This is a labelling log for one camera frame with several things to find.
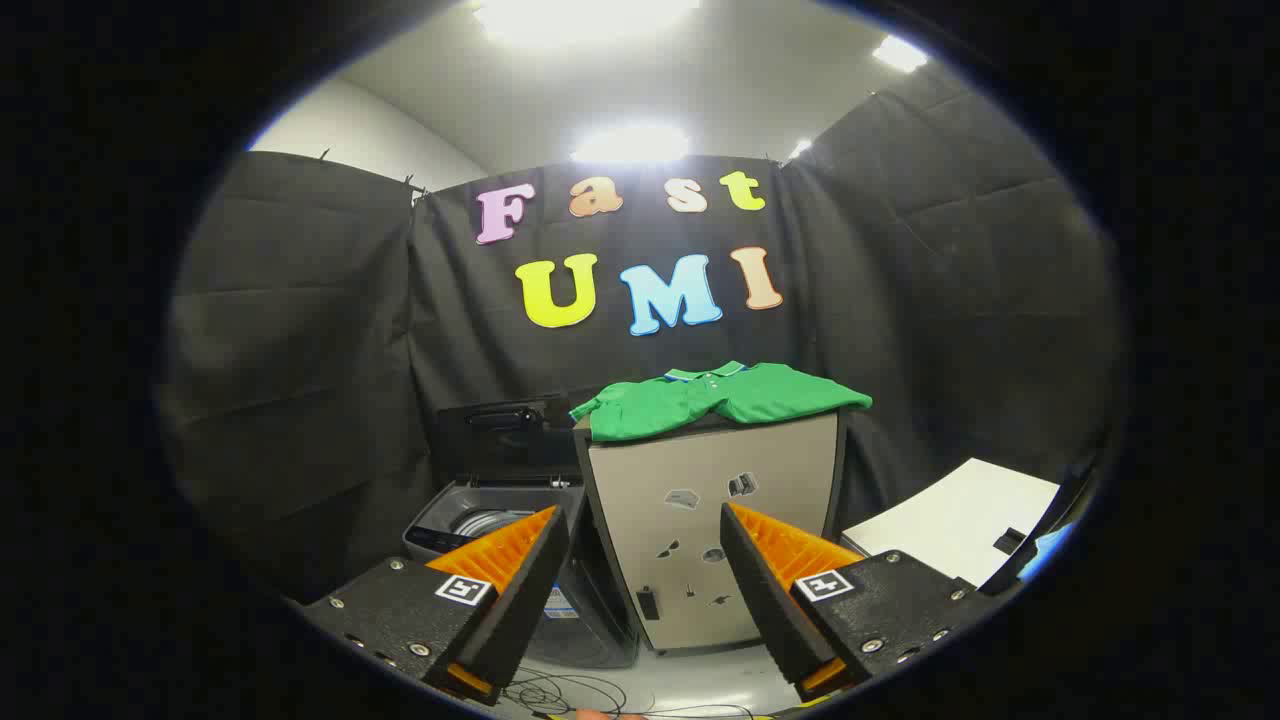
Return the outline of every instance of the washing machine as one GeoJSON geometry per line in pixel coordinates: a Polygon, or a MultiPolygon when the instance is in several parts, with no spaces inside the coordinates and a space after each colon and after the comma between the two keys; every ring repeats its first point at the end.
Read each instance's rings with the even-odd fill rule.
{"type": "Polygon", "coordinates": [[[564,396],[439,411],[433,451],[449,482],[404,530],[403,544],[426,562],[561,505],[570,551],[526,656],[570,667],[628,667],[639,634],[593,524],[568,411],[564,396]]]}

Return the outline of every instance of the white wall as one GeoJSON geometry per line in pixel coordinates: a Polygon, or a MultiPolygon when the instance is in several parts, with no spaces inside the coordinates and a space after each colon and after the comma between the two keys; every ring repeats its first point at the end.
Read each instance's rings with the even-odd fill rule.
{"type": "Polygon", "coordinates": [[[352,165],[435,191],[486,177],[483,168],[393,105],[330,78],[276,118],[250,150],[352,165]]]}

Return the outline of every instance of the hand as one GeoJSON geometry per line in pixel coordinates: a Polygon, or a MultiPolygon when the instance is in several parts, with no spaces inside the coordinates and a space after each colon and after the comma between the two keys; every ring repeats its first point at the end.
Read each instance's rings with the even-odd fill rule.
{"type": "MultiPolygon", "coordinates": [[[[577,720],[613,720],[613,715],[605,715],[599,710],[586,710],[579,707],[576,710],[577,720]]],[[[644,715],[618,715],[618,720],[645,720],[644,715]]]]}

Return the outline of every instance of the green polo shirt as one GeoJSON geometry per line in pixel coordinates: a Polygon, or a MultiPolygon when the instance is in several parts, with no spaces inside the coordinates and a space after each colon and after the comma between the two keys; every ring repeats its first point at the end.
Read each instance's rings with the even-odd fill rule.
{"type": "Polygon", "coordinates": [[[591,438],[639,439],[672,430],[716,413],[737,423],[777,423],[846,405],[870,407],[872,398],[780,363],[751,368],[727,363],[714,370],[669,370],[640,383],[613,383],[570,411],[591,415],[591,438]]]}

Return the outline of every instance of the blue letter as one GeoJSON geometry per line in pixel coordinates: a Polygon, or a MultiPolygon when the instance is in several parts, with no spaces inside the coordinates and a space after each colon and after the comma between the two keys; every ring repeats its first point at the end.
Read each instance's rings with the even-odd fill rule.
{"type": "Polygon", "coordinates": [[[657,310],[668,328],[676,327],[680,319],[680,305],[685,305],[685,324],[700,325],[714,323],[724,315],[712,300],[712,288],[707,284],[707,256],[685,255],[676,260],[671,273],[671,284],[662,282],[658,273],[649,265],[627,268],[618,275],[631,288],[631,309],[635,323],[631,334],[653,334],[658,332],[658,320],[652,310],[657,310]]]}

